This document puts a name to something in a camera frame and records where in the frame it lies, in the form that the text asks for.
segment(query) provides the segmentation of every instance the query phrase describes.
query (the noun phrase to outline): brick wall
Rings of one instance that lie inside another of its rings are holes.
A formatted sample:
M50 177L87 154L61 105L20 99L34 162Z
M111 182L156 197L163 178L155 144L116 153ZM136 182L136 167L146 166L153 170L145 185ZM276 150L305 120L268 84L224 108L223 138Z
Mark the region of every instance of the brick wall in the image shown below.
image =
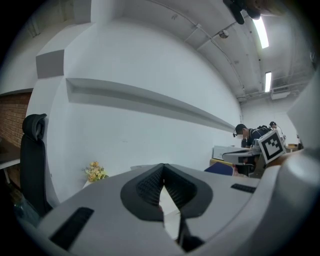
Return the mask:
M31 92L0 96L0 137L18 148L30 97ZM8 167L7 171L10 180L20 188L20 164Z

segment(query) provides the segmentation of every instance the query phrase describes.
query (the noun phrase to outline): ceiling pipe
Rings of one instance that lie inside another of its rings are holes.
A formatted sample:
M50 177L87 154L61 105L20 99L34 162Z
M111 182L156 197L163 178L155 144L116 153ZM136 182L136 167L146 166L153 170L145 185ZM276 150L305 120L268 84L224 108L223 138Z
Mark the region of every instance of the ceiling pipe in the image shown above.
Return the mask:
M63 22L65 22L67 20L67 13L66 13L66 7L65 7L65 3L66 1L62 1L62 0L59 0L59 11L61 13L61 16L62 16L62 20Z
M293 27L291 27L291 29L293 29L292 40L291 40L291 43L293 44L293 46L291 47L291 62L290 62L289 75L287 76L287 80L286 80L287 84L290 83L290 79L294 73L294 63L296 63L296 49L297 49L296 30Z
M25 29L27 30L28 34L34 38L36 36L36 33L33 29L33 25L31 24L30 20L27 20L24 24Z
M34 15L31 16L31 23L33 25L33 28L34 28L34 32L37 35L40 35L40 30L39 30L39 27L38 27L38 24L37 24L37 21L36 21L36 18Z
M192 31L192 33L184 40L184 42L186 42L196 31L197 29L199 29L199 27L201 27L200 24L196 25L196 28Z
M158 2L158 1L155 1L155 0L146 0L148 2L151 2L151 3L154 3L154 4L157 4L157 5L160 5L160 6L163 6L173 12L175 12L176 14L179 14L180 16L184 17L186 20L188 20L190 23L192 23L194 26L196 26L196 29L191 33L191 35L197 30L197 29L200 29L208 38L209 40L206 41L204 44L206 44L207 42L211 42L212 44L214 44L221 52L222 54L224 55L224 57L226 58L226 60L229 62L232 70L234 71L240 85L241 85L241 88L243 91L245 91L245 86L243 85L243 83L241 82L240 80L240 76L238 74L238 72L236 71L234 65L232 64L232 62L230 61L230 59L228 58L228 56L226 55L226 53L221 49L221 47L216 43L216 41L214 40L214 37L216 37L217 35L219 35L219 32L217 34L215 34L214 36L211 36L209 35L202 27L199 23L195 23L194 21L192 21L191 19L189 19L187 16L185 16L184 14L182 14L181 12L173 9L172 7L164 4L164 3L161 3L161 2ZM227 26L225 29L231 27L232 25L234 25L236 22L230 24L229 26Z
M291 84L286 84L286 85L281 85L281 86L278 86L278 87L275 87L275 88L271 88L270 89L270 92L275 90L275 89L280 89L280 88L285 88L285 87L290 87L290 86L298 86L298 85L304 85L304 84L307 84L309 83L310 81L301 81L301 82L295 82L295 83L291 83ZM254 93L249 93L247 95L245 95L246 97L244 96L240 96L240 97L237 97L237 99L247 99L247 98L254 98L254 97L257 97L257 96L260 96L260 95L264 95L264 94L269 94L270 92L265 92L265 91L257 91L257 92L254 92Z
M303 73L306 74L305 77L308 77L308 76L311 77L312 76L312 74L308 73L307 70L304 70L304 71L293 73L293 74L290 74L290 75L284 75L284 76L280 76L280 77L277 77L277 78L273 78L272 81L278 80L278 79L282 79L282 78L297 76L297 75L300 75L300 74L303 74Z
M217 36L219 36L219 33L218 34L215 34L212 38L216 38ZM196 50L197 52L200 51L207 43L211 42L211 39L205 41L203 44L201 44Z

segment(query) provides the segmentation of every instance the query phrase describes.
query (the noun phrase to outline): chair headrest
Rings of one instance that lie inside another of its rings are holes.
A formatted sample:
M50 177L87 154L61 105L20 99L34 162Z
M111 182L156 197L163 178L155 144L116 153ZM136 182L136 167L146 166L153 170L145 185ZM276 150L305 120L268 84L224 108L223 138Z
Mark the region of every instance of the chair headrest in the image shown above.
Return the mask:
M42 139L45 133L44 118L47 114L31 114L28 115L22 123L22 130L30 139L38 141Z

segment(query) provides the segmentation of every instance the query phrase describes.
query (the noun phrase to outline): black cap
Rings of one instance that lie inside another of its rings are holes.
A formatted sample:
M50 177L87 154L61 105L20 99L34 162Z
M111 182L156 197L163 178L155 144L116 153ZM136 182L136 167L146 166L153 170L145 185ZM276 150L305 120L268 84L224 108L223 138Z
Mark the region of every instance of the black cap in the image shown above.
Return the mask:
M236 134L242 134L242 129L247 128L244 124L240 123L235 127Z

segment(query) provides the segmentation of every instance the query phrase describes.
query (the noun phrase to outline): air conditioner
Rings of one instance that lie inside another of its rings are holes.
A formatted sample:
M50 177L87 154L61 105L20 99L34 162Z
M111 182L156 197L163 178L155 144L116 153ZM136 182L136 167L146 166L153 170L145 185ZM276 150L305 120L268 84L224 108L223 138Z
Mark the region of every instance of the air conditioner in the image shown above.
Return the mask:
M278 100L287 97L290 94L289 87L274 88L271 92L271 99Z

